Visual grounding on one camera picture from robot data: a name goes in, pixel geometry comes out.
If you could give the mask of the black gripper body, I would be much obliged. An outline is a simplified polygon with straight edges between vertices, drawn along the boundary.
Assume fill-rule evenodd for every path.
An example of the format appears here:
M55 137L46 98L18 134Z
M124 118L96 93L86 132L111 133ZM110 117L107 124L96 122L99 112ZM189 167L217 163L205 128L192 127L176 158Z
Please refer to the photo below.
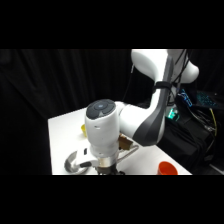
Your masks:
M97 167L96 171L98 174L102 175L124 175L123 171L118 171L115 166L103 168L103 167Z

